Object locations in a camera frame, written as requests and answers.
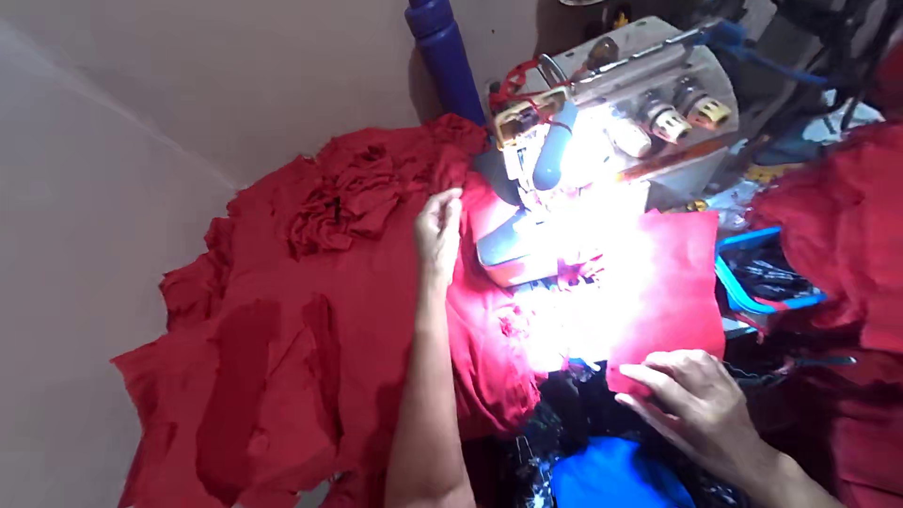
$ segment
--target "crumpled red fabric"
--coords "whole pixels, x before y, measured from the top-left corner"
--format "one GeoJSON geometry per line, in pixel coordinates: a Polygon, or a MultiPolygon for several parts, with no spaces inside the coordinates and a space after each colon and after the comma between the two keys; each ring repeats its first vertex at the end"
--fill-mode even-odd
{"type": "MultiPolygon", "coordinates": [[[[238,193],[209,251],[164,277],[169,332],[112,361],[143,430],[120,506],[290,508],[336,474],[325,506],[381,505],[414,328],[414,217],[430,193],[479,179],[468,169],[485,145],[451,115],[365,129],[238,193]]],[[[506,298],[464,241],[448,304],[464,438],[514,431],[539,399],[502,333],[506,298]]]]}
{"type": "Polygon", "coordinates": [[[862,324],[861,345],[903,353],[903,125],[854,129],[823,162],[790,173],[752,201],[759,227],[780,225],[787,261],[829,300],[817,328],[862,324]]]}

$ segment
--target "red garment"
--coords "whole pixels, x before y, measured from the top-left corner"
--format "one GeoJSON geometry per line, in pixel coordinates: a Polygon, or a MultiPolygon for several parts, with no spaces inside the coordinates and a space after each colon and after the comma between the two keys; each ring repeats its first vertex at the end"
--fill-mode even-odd
{"type": "Polygon", "coordinates": [[[903,125],[855,129],[821,164],[757,196],[749,217],[783,226],[787,261],[830,297],[813,325],[863,323],[863,347],[903,353],[901,156],[903,125]]]}
{"type": "MultiPolygon", "coordinates": [[[[120,505],[291,508],[337,473],[325,506],[381,505],[414,330],[412,225],[429,193],[453,185],[464,186],[447,301],[461,436],[516,431],[539,391],[529,330],[512,325],[524,310],[491,283],[473,242],[469,214],[491,190],[467,170],[484,145],[455,116],[365,129],[238,193],[210,225],[209,252],[161,284],[169,333],[113,360],[143,429],[120,505]]],[[[632,241],[614,242],[604,294],[623,299],[629,285],[628,315],[640,316],[606,314],[620,361],[649,348],[720,353],[712,218],[647,216],[632,241]],[[636,259],[655,266],[628,272],[636,259]]]]}

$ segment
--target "red fabric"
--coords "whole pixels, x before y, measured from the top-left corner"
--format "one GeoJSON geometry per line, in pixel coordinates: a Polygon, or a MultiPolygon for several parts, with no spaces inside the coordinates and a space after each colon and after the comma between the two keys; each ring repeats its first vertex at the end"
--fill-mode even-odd
{"type": "MultiPolygon", "coordinates": [[[[238,193],[211,223],[209,251],[161,284],[169,332],[112,361],[143,430],[121,505],[291,508],[337,473],[325,506],[381,505],[414,328],[412,226],[427,195],[452,185],[464,186],[447,303],[461,435],[516,431],[539,391],[525,309],[477,259],[470,213],[492,200],[468,168],[484,145],[485,132],[455,116],[365,129],[238,193]]],[[[716,223],[649,215],[613,242],[610,285],[597,294],[623,300],[629,287],[637,319],[606,320],[618,361],[650,348],[720,353],[716,223]],[[637,259],[652,266],[629,272],[637,259]]],[[[600,340],[589,330],[583,341],[600,340]]]]}
{"type": "Polygon", "coordinates": [[[824,407],[806,418],[831,420],[838,495],[854,508],[903,506],[903,356],[852,348],[826,355],[857,360],[809,370],[804,377],[814,389],[800,392],[824,407]]]}
{"type": "Polygon", "coordinates": [[[647,213],[637,234],[602,256],[598,284],[610,291],[609,311],[625,316],[611,332],[619,338],[606,372],[612,391],[648,395],[646,387],[618,368],[640,363],[655,351],[704,349],[724,356],[724,330],[714,298],[717,230],[717,212],[647,213]]]}
{"type": "Polygon", "coordinates": [[[830,297],[813,325],[863,323],[861,344],[903,353],[903,125],[853,131],[823,163],[757,196],[757,226],[781,225],[787,261],[830,297]]]}

